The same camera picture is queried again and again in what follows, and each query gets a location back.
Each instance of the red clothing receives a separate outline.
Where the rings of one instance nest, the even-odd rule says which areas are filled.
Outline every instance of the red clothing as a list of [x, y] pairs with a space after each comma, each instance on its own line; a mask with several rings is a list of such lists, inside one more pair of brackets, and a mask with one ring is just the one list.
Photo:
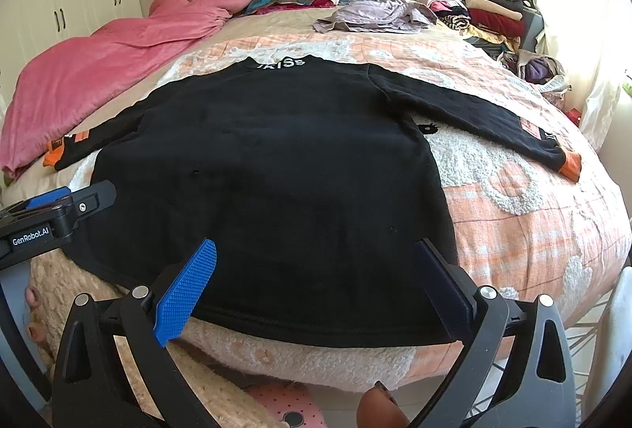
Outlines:
[[470, 9], [472, 25], [488, 29], [507, 38], [521, 38], [525, 34], [525, 22], [516, 21], [486, 10]]
[[257, 9], [253, 14], [268, 14], [269, 12], [275, 12], [276, 10], [300, 10], [314, 8], [328, 9], [330, 7], [336, 7], [331, 0], [314, 0], [308, 6], [304, 6], [303, 4], [273, 4], [271, 6]]

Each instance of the pile of clothes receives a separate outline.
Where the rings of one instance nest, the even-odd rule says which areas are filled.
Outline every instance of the pile of clothes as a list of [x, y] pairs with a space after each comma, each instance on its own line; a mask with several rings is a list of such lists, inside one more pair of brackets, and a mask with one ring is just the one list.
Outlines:
[[395, 32], [418, 34], [437, 23], [427, 6], [406, 0], [357, 0], [336, 10], [327, 18], [317, 19], [314, 30], [347, 32]]
[[516, 51], [526, 31], [525, 6], [530, 0], [416, 0], [428, 6], [466, 41], [497, 59], [505, 51]]
[[569, 78], [558, 60], [548, 55], [518, 50], [507, 51], [498, 61], [514, 75], [533, 84], [533, 88], [562, 112], [565, 111], [564, 96], [571, 90]]

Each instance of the screw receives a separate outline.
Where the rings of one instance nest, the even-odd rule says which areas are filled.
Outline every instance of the screw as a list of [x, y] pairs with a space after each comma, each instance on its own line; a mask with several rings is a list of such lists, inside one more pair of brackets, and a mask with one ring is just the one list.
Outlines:
[[497, 296], [496, 289], [486, 285], [480, 288], [480, 295], [488, 300], [493, 300]]
[[553, 298], [551, 298], [548, 294], [541, 294], [540, 295], [540, 303], [542, 305], [544, 305], [545, 307], [552, 307], [553, 306]]
[[134, 290], [132, 291], [132, 296], [134, 296], [134, 298], [136, 298], [137, 300], [141, 300], [148, 294], [149, 288], [146, 285], [139, 285], [138, 287], [134, 287]]
[[88, 296], [85, 292], [83, 292], [82, 294], [79, 294], [79, 296], [75, 298], [75, 305], [77, 305], [77, 307], [83, 307], [83, 305], [85, 305], [89, 299], [90, 299], [90, 296]]

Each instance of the black sweatshirt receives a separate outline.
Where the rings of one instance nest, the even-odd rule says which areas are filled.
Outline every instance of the black sweatshirt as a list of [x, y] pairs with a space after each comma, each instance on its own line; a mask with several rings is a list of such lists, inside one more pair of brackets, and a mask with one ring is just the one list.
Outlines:
[[195, 317], [315, 346], [447, 342], [412, 250], [428, 237], [457, 263], [454, 230], [410, 111], [554, 170], [566, 159], [554, 138], [476, 96], [374, 64], [248, 58], [58, 143], [57, 169], [105, 145], [92, 181], [117, 189], [64, 251], [132, 288], [209, 238], [217, 267]]

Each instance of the bedspread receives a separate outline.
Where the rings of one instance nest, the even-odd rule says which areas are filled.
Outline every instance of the bedspread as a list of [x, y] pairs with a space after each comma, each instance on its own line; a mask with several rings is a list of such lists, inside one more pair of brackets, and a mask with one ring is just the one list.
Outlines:
[[[291, 23], [288, 14], [293, 16]], [[311, 33], [306, 23], [323, 15], [314, 9], [258, 17], [270, 17], [264, 22], [265, 31], [252, 29], [246, 19], [229, 22], [200, 50], [179, 58], [157, 82], [154, 75], [139, 83], [79, 129], [96, 126], [157, 86], [222, 69], [248, 55], [259, 62], [306, 54], [338, 62], [373, 62], [476, 94], [558, 134], [562, 144], [581, 154], [583, 169], [579, 182], [573, 184], [511, 150], [436, 124], [436, 133], [427, 137], [454, 222], [459, 263], [477, 284], [491, 284], [505, 297], [530, 301], [543, 292], [550, 294], [565, 323], [574, 324], [615, 283], [632, 241], [619, 188], [578, 129], [532, 86], [441, 27], [419, 35]], [[243, 37], [247, 26], [251, 34], [278, 35]], [[418, 119], [418, 123], [431, 121]], [[59, 173], [36, 164], [5, 191], [4, 202], [61, 185], [86, 186], [95, 158], [93, 154]], [[55, 286], [49, 279], [58, 266], [84, 284], [97, 280], [61, 251], [34, 259], [33, 283], [43, 289], [49, 308], [59, 310]], [[402, 308], [414, 309], [414, 305]], [[55, 325], [61, 319], [58, 315], [56, 321], [45, 321], [54, 349], [61, 335], [61, 328]], [[258, 339], [193, 318], [182, 339], [244, 372], [348, 391], [365, 391], [378, 379], [396, 388], [446, 373], [461, 347], [454, 343], [420, 348], [315, 348]], [[507, 349], [503, 346], [501, 353]]]

